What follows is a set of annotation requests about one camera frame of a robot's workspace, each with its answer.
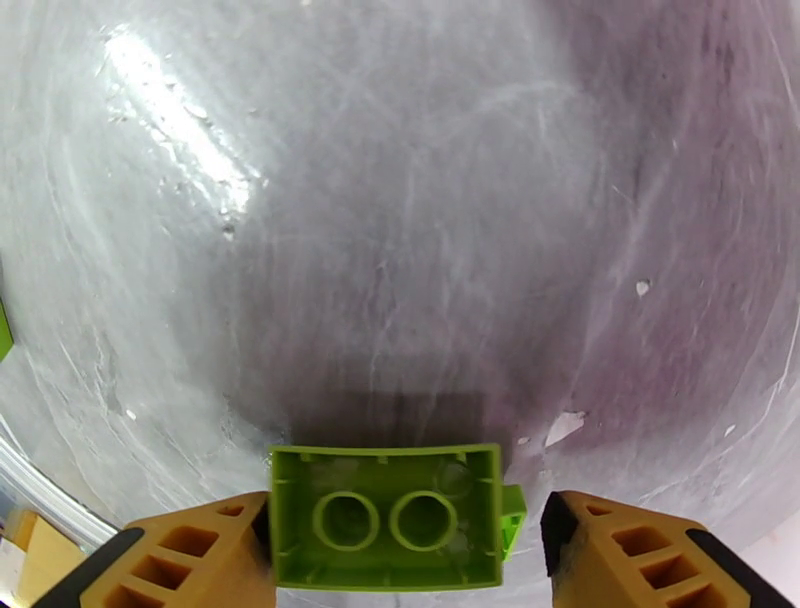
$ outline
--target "scratched plastic surface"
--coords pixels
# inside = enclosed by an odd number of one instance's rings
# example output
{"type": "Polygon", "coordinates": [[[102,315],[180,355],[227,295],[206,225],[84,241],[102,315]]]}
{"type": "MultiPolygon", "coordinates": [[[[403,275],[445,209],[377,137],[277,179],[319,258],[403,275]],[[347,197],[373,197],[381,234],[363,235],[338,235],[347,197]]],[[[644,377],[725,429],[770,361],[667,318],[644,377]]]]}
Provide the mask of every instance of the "scratched plastic surface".
{"type": "Polygon", "coordinates": [[[800,507],[788,0],[0,17],[2,485],[83,542],[276,442],[499,442],[531,511],[502,588],[287,607],[546,606],[553,488],[736,548],[800,507]]]}

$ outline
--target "white curved surface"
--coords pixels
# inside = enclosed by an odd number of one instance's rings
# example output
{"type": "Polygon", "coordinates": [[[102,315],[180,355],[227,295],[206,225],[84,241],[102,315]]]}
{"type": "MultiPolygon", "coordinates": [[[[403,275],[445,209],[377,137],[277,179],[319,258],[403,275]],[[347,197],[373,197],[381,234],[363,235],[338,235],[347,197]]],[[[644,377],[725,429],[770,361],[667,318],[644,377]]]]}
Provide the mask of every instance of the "white curved surface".
{"type": "Polygon", "coordinates": [[[284,599],[333,608],[544,603],[553,488],[737,548],[800,506],[788,2],[0,16],[6,476],[120,524],[262,489],[274,442],[503,444],[505,587],[284,599]]]}
{"type": "Polygon", "coordinates": [[[748,547],[742,558],[790,602],[800,604],[800,513],[748,547]]]}

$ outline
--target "lego brick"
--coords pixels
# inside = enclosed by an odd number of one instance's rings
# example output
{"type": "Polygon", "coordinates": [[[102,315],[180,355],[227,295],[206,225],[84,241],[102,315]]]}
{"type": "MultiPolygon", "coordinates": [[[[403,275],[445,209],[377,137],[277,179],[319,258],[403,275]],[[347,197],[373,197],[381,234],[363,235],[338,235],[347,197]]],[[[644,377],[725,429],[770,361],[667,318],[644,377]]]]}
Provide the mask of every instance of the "lego brick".
{"type": "Polygon", "coordinates": [[[276,447],[272,472],[278,586],[385,592],[502,584],[496,445],[276,447]]]}
{"type": "Polygon", "coordinates": [[[522,486],[503,486],[503,515],[500,528],[503,541],[503,561],[511,559],[514,545],[522,531],[522,522],[528,514],[522,486]]]}
{"type": "Polygon", "coordinates": [[[0,361],[2,361],[14,345],[11,330],[8,328],[3,302],[0,301],[0,361]]]}

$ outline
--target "green object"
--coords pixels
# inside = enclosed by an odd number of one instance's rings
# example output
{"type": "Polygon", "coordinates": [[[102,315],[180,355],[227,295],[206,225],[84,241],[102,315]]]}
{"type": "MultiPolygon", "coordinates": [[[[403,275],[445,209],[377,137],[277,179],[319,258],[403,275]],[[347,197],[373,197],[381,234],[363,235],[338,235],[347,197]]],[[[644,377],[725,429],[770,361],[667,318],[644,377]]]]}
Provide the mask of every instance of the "green object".
{"type": "Polygon", "coordinates": [[[280,587],[494,587],[525,517],[500,447],[272,450],[272,568],[280,587]]]}
{"type": "Polygon", "coordinates": [[[11,338],[11,330],[8,329],[8,321],[6,320],[6,313],[3,310],[3,303],[0,302],[0,361],[8,354],[11,347],[14,345],[14,340],[11,338]]]}
{"type": "Polygon", "coordinates": [[[517,543],[522,523],[528,514],[525,495],[520,486],[503,486],[503,516],[500,529],[503,537],[503,561],[511,559],[511,552],[517,543]]]}

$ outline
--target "green lego brick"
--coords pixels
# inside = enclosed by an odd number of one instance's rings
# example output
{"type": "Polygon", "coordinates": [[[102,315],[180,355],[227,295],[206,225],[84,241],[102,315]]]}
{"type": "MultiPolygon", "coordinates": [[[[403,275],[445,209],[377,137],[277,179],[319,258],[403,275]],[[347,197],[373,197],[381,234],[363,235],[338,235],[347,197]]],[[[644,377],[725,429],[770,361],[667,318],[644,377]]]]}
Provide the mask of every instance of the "green lego brick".
{"type": "Polygon", "coordinates": [[[521,486],[503,486],[503,515],[500,529],[503,538],[503,561],[511,559],[511,552],[517,543],[522,523],[528,514],[525,495],[521,486]]]}
{"type": "Polygon", "coordinates": [[[11,330],[8,328],[3,302],[0,301],[0,361],[8,354],[13,345],[14,340],[11,338],[11,330]]]}
{"type": "MultiPolygon", "coordinates": [[[[272,476],[278,586],[403,592],[502,584],[497,445],[282,446],[272,450],[272,476]]],[[[519,515],[518,503],[510,507],[519,515]]]]}

